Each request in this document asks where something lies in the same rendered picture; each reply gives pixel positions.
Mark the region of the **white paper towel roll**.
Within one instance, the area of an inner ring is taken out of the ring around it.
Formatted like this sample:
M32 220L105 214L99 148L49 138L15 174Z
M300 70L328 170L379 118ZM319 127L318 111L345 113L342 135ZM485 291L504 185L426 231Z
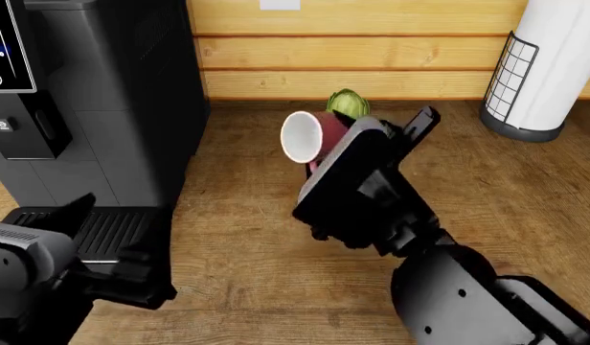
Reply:
M526 76L505 123L554 140L590 79L590 0L529 0L515 32Z

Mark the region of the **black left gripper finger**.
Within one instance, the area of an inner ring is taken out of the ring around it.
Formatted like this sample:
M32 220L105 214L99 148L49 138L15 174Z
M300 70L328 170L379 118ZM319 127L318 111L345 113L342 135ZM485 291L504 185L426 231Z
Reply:
M170 264L88 264L86 268L86 295L93 300L158 310L177 295Z
M95 202L95 195L89 193L56 209L49 215L49 230L74 238L93 210Z

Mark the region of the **black grey coffee machine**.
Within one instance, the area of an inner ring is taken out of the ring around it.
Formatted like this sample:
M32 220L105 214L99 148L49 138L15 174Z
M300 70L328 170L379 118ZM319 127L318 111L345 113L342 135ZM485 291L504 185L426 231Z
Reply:
M208 115L186 0L0 0L0 182L22 207L94 195L84 263L175 205Z

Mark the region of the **maroon mug with white inside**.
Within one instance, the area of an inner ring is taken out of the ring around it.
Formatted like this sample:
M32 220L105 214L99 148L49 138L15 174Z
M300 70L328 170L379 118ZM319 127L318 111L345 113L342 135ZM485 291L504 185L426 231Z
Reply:
M311 176L348 130L330 111L296 111L284 120L280 141L286 157Z

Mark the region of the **green artichoke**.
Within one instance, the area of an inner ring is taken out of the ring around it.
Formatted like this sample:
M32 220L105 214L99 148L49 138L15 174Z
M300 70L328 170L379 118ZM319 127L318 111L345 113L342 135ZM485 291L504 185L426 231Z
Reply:
M355 120L371 114L368 101L349 88L343 88L333 93L328 99L326 110L338 111Z

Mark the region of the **white wall outlet plate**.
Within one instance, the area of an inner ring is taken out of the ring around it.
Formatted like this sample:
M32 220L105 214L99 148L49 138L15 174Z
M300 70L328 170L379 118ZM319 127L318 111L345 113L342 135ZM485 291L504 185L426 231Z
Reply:
M261 11L300 11L301 0L260 0Z

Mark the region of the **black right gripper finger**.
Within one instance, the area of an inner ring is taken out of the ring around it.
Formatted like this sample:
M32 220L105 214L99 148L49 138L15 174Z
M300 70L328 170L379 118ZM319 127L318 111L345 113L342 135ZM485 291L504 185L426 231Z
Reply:
M350 117L347 114L343 114L340 111L333 110L332 113L334 114L336 119L339 120L339 122L345 127L351 127L356 122L356 120L353 117Z
M412 145L420 143L441 121L441 115L432 106L425 106L404 127L403 134Z

